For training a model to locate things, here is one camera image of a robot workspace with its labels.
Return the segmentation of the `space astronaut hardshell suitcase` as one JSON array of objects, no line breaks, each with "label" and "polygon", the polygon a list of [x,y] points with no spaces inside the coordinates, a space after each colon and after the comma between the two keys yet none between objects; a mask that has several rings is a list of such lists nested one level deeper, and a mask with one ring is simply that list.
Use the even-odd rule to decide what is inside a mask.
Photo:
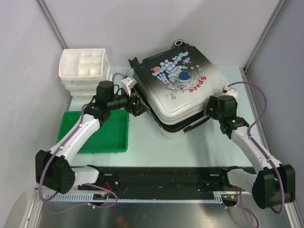
[{"label": "space astronaut hardshell suitcase", "polygon": [[182,136],[209,120],[204,111],[210,96],[228,85],[226,77],[195,47],[178,39],[172,48],[129,60],[135,91],[164,137]]}]

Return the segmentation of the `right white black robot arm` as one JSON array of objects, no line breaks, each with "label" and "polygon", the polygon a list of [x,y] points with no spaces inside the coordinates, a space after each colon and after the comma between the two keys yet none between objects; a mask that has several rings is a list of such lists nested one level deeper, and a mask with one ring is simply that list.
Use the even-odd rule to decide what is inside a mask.
[{"label": "right white black robot arm", "polygon": [[231,167],[219,178],[223,190],[238,186],[249,192],[261,209],[283,206],[295,201],[295,170],[282,164],[254,138],[247,121],[237,116],[237,102],[233,96],[210,96],[206,115],[217,120],[220,130],[245,154],[255,170],[250,174],[242,168]]}]

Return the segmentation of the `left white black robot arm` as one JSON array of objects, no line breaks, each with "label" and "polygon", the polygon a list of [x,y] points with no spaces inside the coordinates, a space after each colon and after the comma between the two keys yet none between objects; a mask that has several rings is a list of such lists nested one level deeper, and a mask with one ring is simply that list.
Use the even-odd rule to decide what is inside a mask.
[{"label": "left white black robot arm", "polygon": [[47,187],[55,193],[66,194],[74,186],[89,184],[99,190],[105,178],[92,166],[72,168],[75,155],[86,141],[97,132],[110,117],[113,110],[125,109],[133,116],[147,111],[135,92],[136,80],[126,77],[121,88],[114,91],[112,81],[102,81],[96,88],[92,100],[83,105],[81,115],[69,132],[48,151],[40,150],[35,156],[36,182],[39,191]]}]

